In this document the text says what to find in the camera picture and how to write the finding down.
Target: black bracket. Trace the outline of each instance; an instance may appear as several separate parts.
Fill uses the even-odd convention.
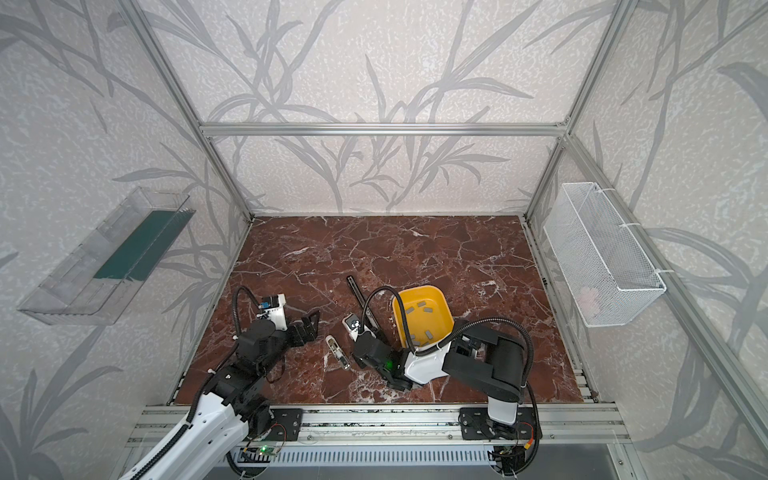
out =
[[[533,408],[518,407],[518,421],[510,426],[493,422],[488,417],[487,408],[468,407],[459,409],[458,424],[462,427],[464,440],[529,440],[531,438],[529,425],[534,425]],[[541,429],[536,432],[536,438],[541,438]]]
[[[299,430],[301,430],[302,409],[271,409],[275,416],[270,433],[263,440],[271,442],[295,442],[299,439]]]

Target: green strip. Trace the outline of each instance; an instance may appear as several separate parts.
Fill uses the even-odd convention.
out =
[[[194,210],[153,210],[96,272],[94,278],[144,281],[179,233]]]

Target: aluminum frame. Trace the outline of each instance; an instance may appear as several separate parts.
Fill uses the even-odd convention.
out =
[[[639,0],[618,0],[616,2],[613,13],[611,14],[611,19],[608,21],[603,38],[600,40],[598,50],[595,52],[594,58],[592,58],[592,62],[587,69],[587,74],[584,76],[584,80],[581,82],[573,106],[571,106],[571,110],[565,117],[564,124],[566,134],[571,134],[574,128],[576,128],[576,123],[578,123],[581,114],[584,113],[584,109],[587,107],[589,99],[594,93],[595,87],[598,85],[608,61],[611,59],[616,46],[621,40],[621,36],[624,34],[624,30],[626,30],[627,25],[629,24],[632,12],[634,12],[637,7],[638,1]],[[564,149],[562,137],[558,136],[558,142],[554,146],[554,150],[547,162],[547,167],[541,175],[541,178],[536,185],[536,190],[534,190],[533,198],[531,198],[531,202],[528,204],[528,209],[525,211],[526,218],[531,217],[538,206],[539,201],[541,201],[544,187],[547,186],[552,175],[554,175],[555,171],[560,166],[560,159],[562,158]]]
[[[240,211],[243,212],[243,215],[247,219],[250,219],[251,212],[248,203],[245,201],[240,189],[237,188],[237,184],[227,169],[227,166],[221,160],[218,152],[200,131],[200,119],[192,106],[192,102],[184,93],[184,89],[181,87],[181,82],[171,67],[160,42],[152,31],[152,27],[149,25],[149,21],[144,15],[141,6],[139,6],[137,0],[117,0],[117,2],[121,13],[123,14],[123,18],[125,19],[125,24],[132,30],[139,45],[144,49],[144,53],[147,54],[155,70],[157,70],[157,74],[160,75],[161,80],[168,89],[168,93],[179,107],[181,116],[184,117],[192,135],[206,154],[214,171],[221,181],[223,181],[225,188],[229,191],[235,203],[240,208]]]
[[[590,97],[592,96],[595,87],[598,85],[600,78],[605,72],[605,66],[611,59],[616,46],[618,45],[621,36],[624,34],[624,30],[629,24],[629,19],[634,12],[635,7],[639,0],[618,0],[614,6],[611,19],[608,21],[608,25],[605,28],[605,33],[600,41],[597,52],[592,58],[592,63],[587,69],[587,74],[584,76],[584,81],[581,82],[581,87],[576,94],[573,107],[566,117],[566,133],[572,133],[576,127],[581,114],[584,113],[584,109],[587,107]]]
[[[237,247],[235,251],[237,252],[237,255],[233,255],[230,259],[230,264],[227,266],[226,276],[223,276],[222,278],[229,279],[230,275],[232,275],[232,270],[235,268],[235,264],[237,263],[237,258],[240,255],[240,251],[243,249],[243,245],[245,245],[246,240],[248,240],[248,235],[250,234],[250,230],[253,228],[253,222],[248,221],[247,222],[247,228],[243,232],[242,237],[237,241]],[[216,308],[216,305],[219,303],[219,300],[221,299],[221,296],[224,293],[224,289],[227,287],[227,282],[223,281],[219,283],[219,286],[216,287],[216,292],[214,292],[214,295],[211,297],[210,302],[208,303],[208,306],[205,309],[205,325],[207,326],[210,322],[210,318],[214,314],[214,309]],[[200,342],[203,341],[203,335],[205,334],[206,328],[200,328],[197,333],[195,333],[194,339],[192,341],[193,347],[190,348],[190,351],[187,352],[187,355],[184,357],[184,361],[180,363],[180,368],[176,371],[174,374],[174,383],[171,384],[171,387],[167,390],[167,393],[165,395],[165,398],[168,399],[168,405],[170,405],[175,399],[176,395],[179,393],[179,389],[181,388],[181,383],[183,378],[186,376],[187,371],[189,370],[190,366],[192,365],[192,360],[194,360],[194,356],[197,353],[197,348],[200,346]]]
[[[509,440],[462,440],[458,411],[486,404],[275,405],[304,411],[298,442],[286,445],[510,445]],[[126,447],[151,448],[189,407],[148,406]],[[538,405],[542,443],[631,443],[614,403]],[[266,445],[252,442],[251,446]]]
[[[533,236],[531,226],[523,217],[520,217],[520,224],[523,227],[523,233],[525,234],[525,239],[528,242],[528,248],[531,249],[533,263],[536,266],[536,270],[538,270],[538,275],[541,278],[541,282],[544,284],[544,292],[547,294],[547,300],[549,300],[549,306],[552,308],[552,316],[554,317],[554,322],[558,325],[560,337],[563,339],[565,352],[568,354],[568,358],[571,360],[571,367],[573,369],[580,369],[586,372],[587,380],[589,381],[591,380],[591,374],[586,363],[584,363],[584,355],[581,352],[578,342],[575,340],[575,335],[571,329],[571,324],[565,315],[565,308],[563,307],[563,303],[560,299],[560,296],[558,295],[557,290],[554,288],[554,284],[551,281],[552,274],[549,271],[549,267],[547,267],[547,263],[544,257],[541,255],[541,249],[539,249],[538,243]]]
[[[206,123],[200,126],[208,137],[301,136],[330,137],[361,135],[441,137],[559,137],[564,124],[350,124],[350,123]]]
[[[589,181],[597,183],[603,189],[613,188],[611,181],[576,137],[566,134],[563,141],[565,150]],[[606,190],[605,194],[625,222],[639,223],[616,190]],[[674,269],[642,226],[634,226],[634,233],[637,242],[656,268]],[[728,348],[725,339],[715,330],[709,317],[685,287],[683,280],[674,272],[661,275],[664,275],[667,284],[664,299],[672,313],[723,388],[725,395],[733,403],[733,407],[744,418],[746,426],[760,447],[768,455],[768,399]]]

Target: wall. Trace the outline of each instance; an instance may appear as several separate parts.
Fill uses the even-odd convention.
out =
[[[105,478],[165,403],[245,223],[110,2],[0,6],[0,476]],[[136,186],[197,210],[113,326],[16,306]]]
[[[551,123],[568,113],[614,0],[141,4],[205,121]],[[552,143],[217,145],[256,212],[519,213]]]
[[[766,13],[765,2],[641,5],[575,129],[764,392]],[[553,187],[583,180],[566,157],[534,225],[601,398],[621,406],[652,478],[768,478],[663,300],[625,327],[583,327],[541,231]]]

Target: mesh basket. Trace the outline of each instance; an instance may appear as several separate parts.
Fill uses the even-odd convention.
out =
[[[562,184],[544,231],[587,326],[626,325],[667,289],[595,183]]]

